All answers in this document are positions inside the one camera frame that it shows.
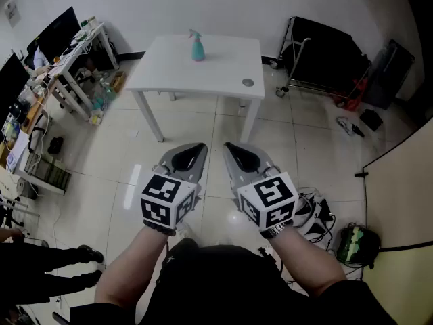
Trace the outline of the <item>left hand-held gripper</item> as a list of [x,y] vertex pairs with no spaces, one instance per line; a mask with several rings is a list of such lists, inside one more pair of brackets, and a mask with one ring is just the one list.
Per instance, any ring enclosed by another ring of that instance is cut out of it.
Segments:
[[205,143],[183,144],[167,151],[160,164],[145,174],[140,201],[146,222],[175,230],[194,210],[207,153]]

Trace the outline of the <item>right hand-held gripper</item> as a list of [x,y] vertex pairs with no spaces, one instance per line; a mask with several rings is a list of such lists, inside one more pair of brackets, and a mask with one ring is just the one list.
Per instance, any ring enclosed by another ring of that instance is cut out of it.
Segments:
[[239,175],[262,173],[269,163],[268,154],[250,144],[225,142],[223,158],[231,180],[231,188],[237,189],[240,211],[253,221],[260,231],[290,221],[295,216],[299,195],[286,172],[271,167],[265,177],[239,187]]

